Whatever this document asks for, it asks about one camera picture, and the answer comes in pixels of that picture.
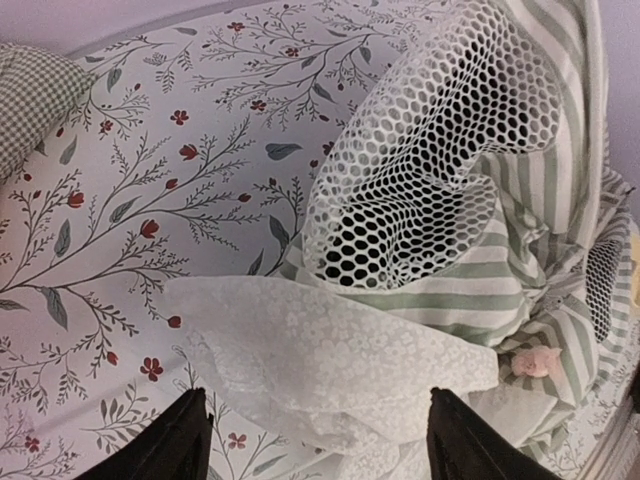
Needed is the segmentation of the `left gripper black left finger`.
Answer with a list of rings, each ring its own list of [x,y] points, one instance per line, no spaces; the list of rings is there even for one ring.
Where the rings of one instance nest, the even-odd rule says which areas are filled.
[[[78,480],[205,480],[213,416],[203,388],[190,389],[123,449]]]

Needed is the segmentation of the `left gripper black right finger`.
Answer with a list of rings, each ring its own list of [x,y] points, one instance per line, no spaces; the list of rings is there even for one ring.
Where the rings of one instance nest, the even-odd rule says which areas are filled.
[[[431,390],[426,436],[436,480],[557,480],[559,477],[512,447],[448,389]]]

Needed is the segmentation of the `green striped pet tent fabric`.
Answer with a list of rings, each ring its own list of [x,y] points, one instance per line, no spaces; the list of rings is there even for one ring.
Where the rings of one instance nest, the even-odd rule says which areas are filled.
[[[426,479],[435,396],[556,448],[627,335],[595,1],[458,1],[372,89],[271,277],[170,281],[184,350],[338,479]]]

